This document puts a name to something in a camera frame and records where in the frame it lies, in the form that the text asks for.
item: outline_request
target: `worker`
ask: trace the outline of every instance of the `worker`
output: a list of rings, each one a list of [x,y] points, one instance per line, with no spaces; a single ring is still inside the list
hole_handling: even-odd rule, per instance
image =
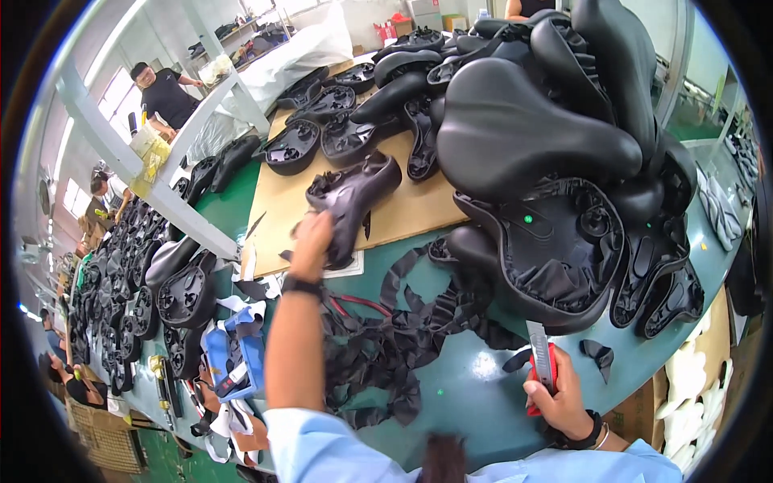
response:
[[[108,175],[104,171],[94,172],[91,178],[91,194],[100,198],[116,223],[121,221],[126,206],[135,196],[126,183],[116,175]]]
[[[505,19],[526,20],[540,10],[555,8],[556,0],[507,0]]]
[[[92,382],[80,364],[70,367],[57,355],[44,352],[38,358],[38,366],[53,382],[64,384],[67,393],[77,402],[107,411],[107,384]],[[76,379],[75,371],[80,374],[80,381]]]
[[[282,297],[271,322],[265,356],[265,390],[271,456],[279,481],[392,481],[462,483],[464,452],[458,438],[431,437],[424,467],[406,473],[361,442],[344,422],[325,412],[325,361],[318,284],[332,238],[330,213],[307,214]],[[556,347],[555,396],[536,380],[523,388],[550,426],[569,440],[590,440],[594,420],[584,410],[580,380],[569,355]],[[629,444],[604,425],[587,451],[548,448],[525,460],[491,464],[467,481],[682,481],[682,474],[647,443]]]
[[[67,343],[64,340],[64,334],[60,334],[54,329],[51,314],[45,308],[41,308],[40,318],[43,320],[43,330],[46,331],[46,338],[51,346],[51,350],[60,359],[67,359]]]
[[[158,132],[166,134],[169,142],[188,121],[199,101],[185,92],[181,86],[201,87],[204,83],[183,76],[168,67],[154,72],[144,62],[134,66],[131,79],[142,89],[142,105],[148,113],[148,122]],[[156,116],[160,115],[168,126]]]

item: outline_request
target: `bracelet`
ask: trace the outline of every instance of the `bracelet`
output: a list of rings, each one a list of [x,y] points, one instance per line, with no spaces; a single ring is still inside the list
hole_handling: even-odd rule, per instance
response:
[[[593,451],[596,451],[598,448],[600,448],[600,447],[604,446],[604,443],[606,443],[606,442],[607,442],[607,438],[609,437],[609,424],[607,424],[607,422],[605,421],[605,422],[604,422],[604,424],[602,424],[602,425],[601,425],[601,427],[603,427],[604,429],[606,429],[606,430],[607,430],[607,432],[606,432],[606,434],[604,435],[604,439],[603,439],[603,440],[601,440],[601,443],[599,443],[597,447],[593,448]]]

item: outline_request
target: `black watch strap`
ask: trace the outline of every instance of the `black watch strap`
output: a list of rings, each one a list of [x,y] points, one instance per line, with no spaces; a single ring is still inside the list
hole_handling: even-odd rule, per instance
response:
[[[589,434],[588,437],[583,440],[571,440],[567,437],[566,434],[560,432],[559,430],[553,427],[548,427],[548,436],[552,437],[556,441],[558,447],[566,448],[568,450],[587,450],[589,447],[592,447],[594,444],[596,444],[598,435],[601,434],[601,425],[603,423],[603,421],[601,421],[601,415],[593,410],[585,410],[585,412],[593,419],[593,430],[591,431],[591,434]]]
[[[307,281],[299,280],[292,275],[285,277],[284,282],[282,283],[282,293],[286,294],[287,292],[304,292],[306,294],[314,295],[320,301],[322,300],[322,286],[319,282],[312,284]]]

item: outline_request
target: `light blue shirt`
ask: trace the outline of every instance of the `light blue shirt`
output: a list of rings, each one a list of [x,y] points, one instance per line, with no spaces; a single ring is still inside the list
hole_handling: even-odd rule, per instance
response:
[[[303,409],[263,413],[279,481],[414,483],[421,473],[406,473],[395,461],[357,439],[341,419]],[[677,483],[679,468],[636,440],[622,453],[544,449],[526,459],[494,463],[467,477],[468,483],[559,483],[635,481]]]

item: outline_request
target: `blue tray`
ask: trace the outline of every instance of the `blue tray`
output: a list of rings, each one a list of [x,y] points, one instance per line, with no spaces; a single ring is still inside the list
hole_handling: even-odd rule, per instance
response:
[[[232,315],[224,322],[225,329],[227,331],[234,331],[238,324],[251,323],[253,317],[250,315],[249,310],[249,308],[243,308],[241,311]],[[256,315],[255,323],[263,324],[260,315]],[[245,335],[239,341],[242,356],[247,364],[247,377],[250,380],[250,385],[244,389],[232,391],[223,398],[217,398],[221,403],[233,399],[243,399],[263,390],[263,355],[265,352],[263,329],[257,334],[258,335]],[[228,377],[228,372],[226,371],[226,362],[228,361],[228,340],[228,334],[217,327],[204,336],[206,358],[209,363],[209,371],[212,374],[212,380],[214,381],[215,386]]]

